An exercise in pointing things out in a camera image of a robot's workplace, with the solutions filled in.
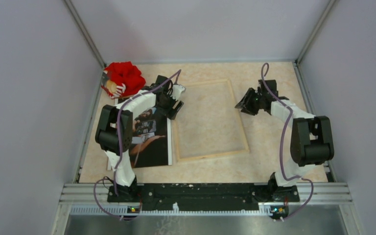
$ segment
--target white wall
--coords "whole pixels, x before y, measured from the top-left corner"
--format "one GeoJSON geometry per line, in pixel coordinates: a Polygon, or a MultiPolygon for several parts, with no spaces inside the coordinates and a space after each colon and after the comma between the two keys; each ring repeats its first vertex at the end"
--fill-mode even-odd
{"type": "Polygon", "coordinates": [[[337,177],[376,234],[376,1],[339,1],[302,67],[315,109],[332,122],[337,177]]]}
{"type": "Polygon", "coordinates": [[[73,0],[103,59],[294,60],[327,0],[73,0]]]}
{"type": "Polygon", "coordinates": [[[0,235],[50,233],[99,73],[61,0],[0,0],[0,235]]]}

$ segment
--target photo of person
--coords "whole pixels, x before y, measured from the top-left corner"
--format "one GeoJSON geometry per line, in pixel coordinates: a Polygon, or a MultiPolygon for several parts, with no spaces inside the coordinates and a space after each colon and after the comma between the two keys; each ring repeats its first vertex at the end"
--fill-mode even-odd
{"type": "Polygon", "coordinates": [[[129,148],[132,167],[171,165],[170,120],[149,108],[133,121],[132,144],[129,148]]]}

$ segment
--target wooden picture frame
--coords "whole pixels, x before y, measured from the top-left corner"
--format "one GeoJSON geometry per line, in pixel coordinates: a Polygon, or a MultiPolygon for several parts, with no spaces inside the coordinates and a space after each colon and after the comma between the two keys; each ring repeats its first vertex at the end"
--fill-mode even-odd
{"type": "Polygon", "coordinates": [[[232,107],[233,112],[236,112],[236,121],[240,128],[240,138],[241,142],[244,146],[244,149],[242,150],[235,150],[235,151],[227,151],[222,153],[215,153],[215,154],[206,154],[206,155],[200,155],[200,156],[193,156],[193,157],[185,157],[181,158],[181,152],[180,152],[180,145],[179,145],[179,135],[178,135],[178,118],[176,118],[172,122],[172,135],[174,136],[174,147],[175,147],[175,155],[177,162],[186,162],[186,161],[192,161],[192,160],[199,160],[199,159],[209,159],[209,158],[215,158],[215,157],[221,157],[221,156],[227,156],[227,155],[237,155],[237,154],[246,154],[250,152],[249,145],[247,143],[246,134],[244,132],[244,126],[243,122],[240,117],[240,112],[237,109],[234,109],[234,106],[236,104],[235,97],[234,97],[234,91],[233,87],[231,85],[231,81],[229,79],[221,79],[221,80],[212,80],[212,81],[204,81],[204,82],[195,82],[190,84],[184,84],[185,87],[196,87],[196,86],[204,86],[204,85],[213,85],[213,84],[220,84],[220,83],[226,83],[228,86],[228,92],[231,95],[232,98],[232,107]]]}

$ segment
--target red plush toy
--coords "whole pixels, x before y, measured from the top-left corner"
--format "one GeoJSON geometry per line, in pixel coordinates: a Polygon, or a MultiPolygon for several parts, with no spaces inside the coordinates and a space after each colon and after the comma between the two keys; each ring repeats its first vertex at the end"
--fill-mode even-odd
{"type": "Polygon", "coordinates": [[[101,87],[111,99],[136,94],[146,83],[138,67],[129,62],[111,63],[103,71],[101,87]]]}

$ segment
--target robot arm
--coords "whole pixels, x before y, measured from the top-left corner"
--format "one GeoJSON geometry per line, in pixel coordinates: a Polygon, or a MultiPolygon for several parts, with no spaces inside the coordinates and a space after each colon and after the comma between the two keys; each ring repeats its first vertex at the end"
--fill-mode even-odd
{"type": "Polygon", "coordinates": [[[109,158],[112,169],[120,160],[120,149],[118,145],[117,129],[112,127],[118,119],[119,110],[123,107],[120,114],[120,131],[122,136],[122,160],[116,169],[116,183],[119,186],[130,187],[136,182],[135,174],[132,170],[129,158],[129,147],[133,136],[133,120],[142,114],[145,110],[156,107],[169,119],[175,119],[178,111],[183,106],[179,97],[185,91],[182,85],[173,85],[167,82],[153,93],[147,93],[167,80],[164,76],[158,76],[156,83],[149,87],[143,87],[137,94],[129,98],[129,101],[119,103],[115,106],[105,105],[100,114],[99,124],[97,126],[95,140],[100,144],[109,158]]]}
{"type": "MultiPolygon", "coordinates": [[[[266,84],[270,91],[279,97],[276,81],[266,80],[266,84]]],[[[287,161],[283,167],[285,177],[281,170],[271,176],[271,180],[275,180],[276,187],[290,187],[300,179],[296,176],[302,177],[316,165],[331,160],[334,149],[329,118],[325,116],[317,117],[305,112],[286,97],[279,97],[279,99],[283,104],[277,101],[268,92],[262,80],[259,80],[258,89],[249,88],[246,95],[235,107],[250,115],[256,115],[260,109],[263,109],[284,123],[290,115],[288,108],[293,111],[288,123],[288,126],[292,128],[290,143],[292,159],[287,161]]]]}

